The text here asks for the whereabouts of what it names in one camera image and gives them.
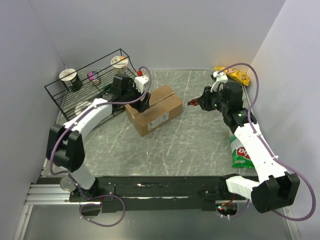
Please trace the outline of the red black utility knife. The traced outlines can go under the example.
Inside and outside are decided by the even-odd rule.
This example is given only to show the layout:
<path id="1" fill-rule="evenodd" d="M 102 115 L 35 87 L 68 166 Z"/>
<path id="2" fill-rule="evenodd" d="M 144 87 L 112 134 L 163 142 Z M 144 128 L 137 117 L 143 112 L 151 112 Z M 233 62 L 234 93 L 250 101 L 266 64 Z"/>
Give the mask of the red black utility knife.
<path id="1" fill-rule="evenodd" d="M 188 101 L 187 105 L 188 106 L 197 106 L 198 105 L 197 99 L 195 98 L 195 99 L 192 99 L 192 100 Z"/>

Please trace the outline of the brown cardboard express box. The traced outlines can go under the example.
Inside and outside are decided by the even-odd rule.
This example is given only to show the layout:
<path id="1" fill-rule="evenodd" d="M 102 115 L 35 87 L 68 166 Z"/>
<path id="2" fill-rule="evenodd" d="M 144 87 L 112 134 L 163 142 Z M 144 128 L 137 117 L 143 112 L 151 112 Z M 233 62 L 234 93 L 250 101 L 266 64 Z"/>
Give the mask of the brown cardboard express box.
<path id="1" fill-rule="evenodd" d="M 183 101 L 170 86 L 164 85 L 150 94 L 149 108 L 142 113 L 126 105 L 126 114 L 140 136 L 145 136 L 182 113 Z"/>

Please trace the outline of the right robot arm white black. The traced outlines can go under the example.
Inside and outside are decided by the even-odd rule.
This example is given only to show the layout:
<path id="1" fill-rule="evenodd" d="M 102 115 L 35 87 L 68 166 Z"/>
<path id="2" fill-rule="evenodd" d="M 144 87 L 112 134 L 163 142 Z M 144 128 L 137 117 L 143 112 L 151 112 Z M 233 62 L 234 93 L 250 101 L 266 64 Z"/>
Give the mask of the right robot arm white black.
<path id="1" fill-rule="evenodd" d="M 240 195 L 252 201 L 259 213 L 291 206 L 296 198 L 300 179 L 275 162 L 254 132 L 258 123 L 253 114 L 243 107 L 243 89 L 237 82 L 220 83 L 216 91 L 210 86 L 203 94 L 188 102 L 204 111 L 222 113 L 224 123 L 241 142 L 258 175 L 258 181 L 237 174 L 221 177 L 218 193 L 223 199 Z"/>

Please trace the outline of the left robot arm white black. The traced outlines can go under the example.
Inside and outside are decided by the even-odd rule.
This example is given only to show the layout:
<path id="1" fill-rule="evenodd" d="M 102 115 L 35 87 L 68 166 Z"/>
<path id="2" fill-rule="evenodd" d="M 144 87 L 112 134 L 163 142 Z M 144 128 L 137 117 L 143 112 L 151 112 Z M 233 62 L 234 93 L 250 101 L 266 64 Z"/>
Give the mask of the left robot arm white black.
<path id="1" fill-rule="evenodd" d="M 99 181 L 85 166 L 84 142 L 87 135 L 114 108 L 130 105 L 142 113 L 150 105 L 151 75 L 140 74 L 131 78 L 117 73 L 106 91 L 100 93 L 80 114 L 63 125 L 50 127 L 46 158 L 49 160 L 49 171 L 56 175 L 53 166 L 61 167 L 61 174 L 67 174 L 87 201 L 94 201 L 99 195 Z"/>

